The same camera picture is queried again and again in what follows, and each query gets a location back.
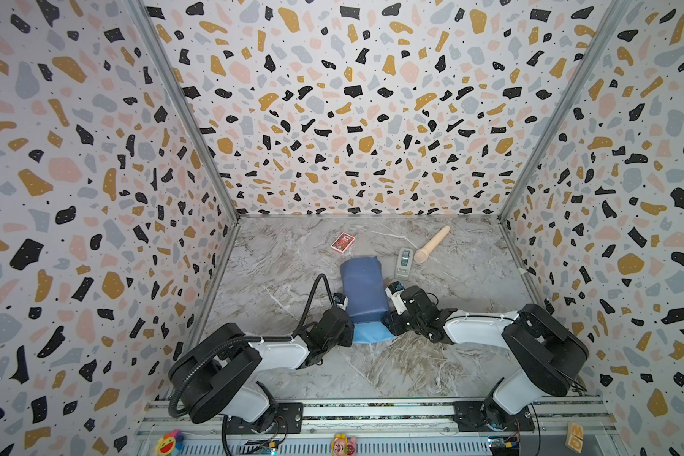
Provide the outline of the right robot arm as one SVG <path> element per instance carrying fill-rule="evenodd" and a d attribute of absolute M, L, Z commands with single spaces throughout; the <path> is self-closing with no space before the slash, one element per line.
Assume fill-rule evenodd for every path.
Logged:
<path fill-rule="evenodd" d="M 577 377 L 589 357 L 584 343 L 545 308 L 527 304 L 518 312 L 469 313 L 440 309 L 434 296 L 418 286 L 389 285 L 394 309 L 382 323 L 394 336 L 414 332 L 432 343 L 477 343 L 509 350 L 519 368 L 499 380 L 480 401 L 456 406 L 454 421 L 461 431 L 505 431 L 526 423 L 518 415 L 543 397 L 583 393 Z"/>

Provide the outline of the blue wrapping paper sheet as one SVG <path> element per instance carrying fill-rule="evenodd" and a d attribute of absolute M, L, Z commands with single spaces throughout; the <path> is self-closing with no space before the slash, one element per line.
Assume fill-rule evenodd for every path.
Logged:
<path fill-rule="evenodd" d="M 353 344 L 371 345 L 393 340 L 382 323 L 390 311 L 381 263 L 376 256 L 352 258 L 340 266 L 346 312 L 353 329 Z"/>

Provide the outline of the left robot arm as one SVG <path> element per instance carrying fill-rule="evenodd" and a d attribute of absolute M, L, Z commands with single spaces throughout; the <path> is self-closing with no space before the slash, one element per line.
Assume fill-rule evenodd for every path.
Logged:
<path fill-rule="evenodd" d="M 252 432 L 267 431 L 279 415 L 279 403 L 257 374 L 317 366 L 331 349 L 351 347 L 354 331 L 349 315 L 336 306 L 290 336 L 251 336 L 235 323 L 225 324 L 170 369 L 168 414 L 189 416 L 194 424 L 222 415 Z"/>

